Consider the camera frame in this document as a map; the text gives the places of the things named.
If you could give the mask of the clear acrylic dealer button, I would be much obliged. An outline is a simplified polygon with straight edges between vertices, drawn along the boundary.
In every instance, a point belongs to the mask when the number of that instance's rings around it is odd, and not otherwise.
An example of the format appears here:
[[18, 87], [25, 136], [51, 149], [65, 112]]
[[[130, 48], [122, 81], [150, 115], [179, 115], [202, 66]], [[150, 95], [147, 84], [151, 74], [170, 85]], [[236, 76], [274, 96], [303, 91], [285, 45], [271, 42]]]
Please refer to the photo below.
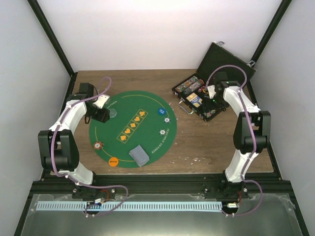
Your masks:
[[109, 109], [110, 118], [114, 118], [117, 115], [117, 111], [115, 109]]

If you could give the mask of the black poker chip case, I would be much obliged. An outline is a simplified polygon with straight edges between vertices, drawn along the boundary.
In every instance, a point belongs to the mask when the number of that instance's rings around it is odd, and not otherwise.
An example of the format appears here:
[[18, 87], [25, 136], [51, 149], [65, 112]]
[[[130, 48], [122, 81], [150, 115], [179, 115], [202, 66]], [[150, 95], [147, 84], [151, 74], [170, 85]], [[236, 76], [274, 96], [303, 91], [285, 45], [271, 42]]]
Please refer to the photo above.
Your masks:
[[195, 110], [195, 114], [204, 121], [209, 122], [221, 111], [211, 110], [203, 112], [203, 102], [198, 108], [194, 107], [186, 98], [197, 94], [202, 100], [208, 94], [207, 86], [215, 85], [221, 91], [224, 85], [241, 86], [244, 83], [244, 74], [250, 80], [256, 70], [245, 61], [241, 60], [226, 50], [223, 42], [212, 42], [196, 72], [172, 88], [172, 92], [184, 103]]

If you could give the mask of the brown red chip stack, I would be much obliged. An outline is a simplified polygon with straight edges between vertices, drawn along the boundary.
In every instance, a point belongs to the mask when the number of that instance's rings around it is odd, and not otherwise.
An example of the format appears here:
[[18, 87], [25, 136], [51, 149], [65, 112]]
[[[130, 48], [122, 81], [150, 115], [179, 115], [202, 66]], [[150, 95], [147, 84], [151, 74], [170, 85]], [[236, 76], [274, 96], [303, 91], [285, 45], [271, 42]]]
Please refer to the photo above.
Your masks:
[[103, 143], [102, 142], [95, 142], [93, 147], [96, 150], [102, 149], [103, 148]]

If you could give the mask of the orange big blind button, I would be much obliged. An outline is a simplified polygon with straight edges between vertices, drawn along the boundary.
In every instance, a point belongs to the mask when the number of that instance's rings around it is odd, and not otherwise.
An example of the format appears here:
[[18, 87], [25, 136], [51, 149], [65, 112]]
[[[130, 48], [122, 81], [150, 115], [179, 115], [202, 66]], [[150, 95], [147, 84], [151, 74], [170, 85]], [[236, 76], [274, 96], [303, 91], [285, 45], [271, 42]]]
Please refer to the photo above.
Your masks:
[[109, 161], [108, 161], [108, 164], [109, 164], [109, 166], [111, 166], [111, 167], [116, 167], [116, 166], [118, 165], [118, 163], [119, 163], [119, 160], [118, 160], [118, 158], [116, 158], [116, 157], [111, 157], [111, 158], [109, 159]]

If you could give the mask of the grey card deck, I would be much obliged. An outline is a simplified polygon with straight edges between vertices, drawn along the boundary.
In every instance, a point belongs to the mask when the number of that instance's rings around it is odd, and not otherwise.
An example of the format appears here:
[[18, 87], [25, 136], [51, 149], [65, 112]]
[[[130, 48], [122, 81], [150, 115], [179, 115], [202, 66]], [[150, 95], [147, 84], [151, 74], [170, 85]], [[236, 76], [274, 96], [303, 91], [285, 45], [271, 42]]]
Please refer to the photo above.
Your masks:
[[144, 149], [140, 145], [132, 149], [129, 152], [129, 155], [133, 158], [133, 160], [136, 162], [136, 164], [139, 167], [144, 166], [150, 160], [148, 154], [144, 151]]

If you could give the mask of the blue small blind button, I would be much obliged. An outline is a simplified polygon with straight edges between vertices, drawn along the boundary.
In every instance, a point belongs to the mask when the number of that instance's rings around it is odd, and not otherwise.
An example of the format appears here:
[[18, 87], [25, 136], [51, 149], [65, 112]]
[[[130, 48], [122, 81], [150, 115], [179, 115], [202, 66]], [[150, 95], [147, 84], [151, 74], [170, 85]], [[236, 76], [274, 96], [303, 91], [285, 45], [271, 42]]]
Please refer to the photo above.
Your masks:
[[165, 115], [166, 114], [166, 109], [165, 108], [159, 108], [158, 114], [161, 115], [161, 116]]

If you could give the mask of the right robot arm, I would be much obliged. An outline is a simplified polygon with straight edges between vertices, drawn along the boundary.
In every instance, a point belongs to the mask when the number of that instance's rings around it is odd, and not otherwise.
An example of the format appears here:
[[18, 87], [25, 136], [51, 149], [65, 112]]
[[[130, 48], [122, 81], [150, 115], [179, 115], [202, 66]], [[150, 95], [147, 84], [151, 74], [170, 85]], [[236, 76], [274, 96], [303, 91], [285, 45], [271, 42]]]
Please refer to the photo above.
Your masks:
[[212, 72], [205, 79], [204, 108], [212, 116], [231, 108], [237, 117], [233, 133], [235, 151], [230, 164], [223, 172], [219, 193], [230, 198], [236, 193], [236, 184], [246, 182], [245, 175], [253, 160], [270, 144], [271, 114], [261, 110], [244, 93], [248, 82], [231, 80], [227, 73], [220, 70]]

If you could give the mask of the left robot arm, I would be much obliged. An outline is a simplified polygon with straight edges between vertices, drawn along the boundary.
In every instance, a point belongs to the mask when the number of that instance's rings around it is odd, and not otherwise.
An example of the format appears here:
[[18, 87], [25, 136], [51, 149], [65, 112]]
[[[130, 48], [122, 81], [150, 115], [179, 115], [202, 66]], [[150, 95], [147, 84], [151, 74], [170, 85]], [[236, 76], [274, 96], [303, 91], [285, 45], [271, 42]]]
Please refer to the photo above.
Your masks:
[[94, 199], [100, 194], [100, 185], [93, 182], [94, 173], [80, 162], [80, 154], [74, 139], [81, 118], [91, 118], [105, 123], [110, 111], [105, 104], [110, 96], [97, 90], [90, 83], [81, 83], [79, 91], [67, 97], [64, 110], [57, 121], [38, 134], [41, 165], [45, 170], [65, 177], [75, 184], [84, 186], [83, 192]]

